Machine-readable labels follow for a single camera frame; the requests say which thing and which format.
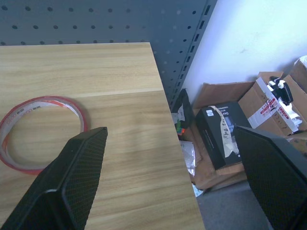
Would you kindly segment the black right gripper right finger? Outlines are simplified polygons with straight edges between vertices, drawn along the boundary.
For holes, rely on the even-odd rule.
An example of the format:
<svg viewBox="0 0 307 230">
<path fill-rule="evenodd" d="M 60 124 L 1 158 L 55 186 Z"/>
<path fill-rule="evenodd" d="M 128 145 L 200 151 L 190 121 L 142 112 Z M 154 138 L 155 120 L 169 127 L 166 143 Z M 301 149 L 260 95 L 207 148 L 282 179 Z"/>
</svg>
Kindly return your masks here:
<svg viewBox="0 0 307 230">
<path fill-rule="evenodd" d="M 249 186 L 275 230 L 307 228 L 307 160 L 285 138 L 236 126 Z"/>
</svg>

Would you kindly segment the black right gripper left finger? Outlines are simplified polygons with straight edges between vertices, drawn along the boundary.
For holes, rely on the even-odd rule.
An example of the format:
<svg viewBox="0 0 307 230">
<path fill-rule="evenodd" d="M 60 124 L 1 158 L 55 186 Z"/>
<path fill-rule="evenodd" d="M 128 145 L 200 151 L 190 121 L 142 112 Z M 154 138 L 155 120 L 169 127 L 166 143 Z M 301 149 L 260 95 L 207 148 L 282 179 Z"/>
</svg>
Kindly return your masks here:
<svg viewBox="0 0 307 230">
<path fill-rule="evenodd" d="M 69 139 L 1 229 L 83 230 L 99 185 L 107 136 L 107 128 L 98 127 Z"/>
</svg>

